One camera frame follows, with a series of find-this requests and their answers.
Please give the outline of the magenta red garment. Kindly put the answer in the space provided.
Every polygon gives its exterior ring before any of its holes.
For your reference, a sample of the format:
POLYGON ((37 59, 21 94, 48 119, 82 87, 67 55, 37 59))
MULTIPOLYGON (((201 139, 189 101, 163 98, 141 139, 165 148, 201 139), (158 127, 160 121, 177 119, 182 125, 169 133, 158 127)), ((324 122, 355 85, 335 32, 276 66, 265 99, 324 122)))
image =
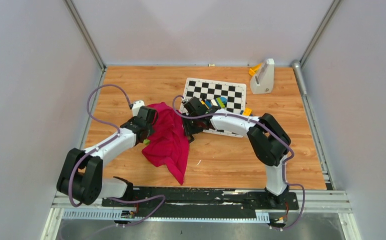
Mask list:
POLYGON ((155 167, 165 165, 180 185, 184 184, 189 141, 184 134, 182 117, 165 102, 149 104, 157 110, 154 133, 150 143, 142 150, 145 158, 155 167))

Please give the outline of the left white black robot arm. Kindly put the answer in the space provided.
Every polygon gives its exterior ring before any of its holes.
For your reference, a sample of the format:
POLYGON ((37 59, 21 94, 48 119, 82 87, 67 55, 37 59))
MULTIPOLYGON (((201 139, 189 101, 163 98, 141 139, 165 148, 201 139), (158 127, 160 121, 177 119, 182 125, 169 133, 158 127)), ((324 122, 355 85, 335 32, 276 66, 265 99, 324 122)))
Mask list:
POLYGON ((144 143, 153 134, 157 110, 141 106, 138 113, 102 142, 86 149, 71 149, 66 156, 56 188, 75 206, 97 199, 115 198, 121 206, 133 203, 133 184, 114 176, 105 179, 103 168, 124 151, 144 143))

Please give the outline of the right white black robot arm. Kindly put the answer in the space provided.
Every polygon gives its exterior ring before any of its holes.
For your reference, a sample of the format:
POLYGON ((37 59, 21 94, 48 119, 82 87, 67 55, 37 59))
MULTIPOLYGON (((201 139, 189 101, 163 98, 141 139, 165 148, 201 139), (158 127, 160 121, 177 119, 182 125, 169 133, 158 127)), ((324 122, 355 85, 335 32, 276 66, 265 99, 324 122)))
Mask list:
POLYGON ((244 116, 217 105, 206 106, 197 97, 183 100, 182 105, 186 111, 181 114, 184 132, 191 142, 194 134, 210 130, 247 137, 257 159, 265 165, 268 206, 278 209, 285 204, 290 189, 285 161, 292 152, 291 139, 271 114, 244 116))

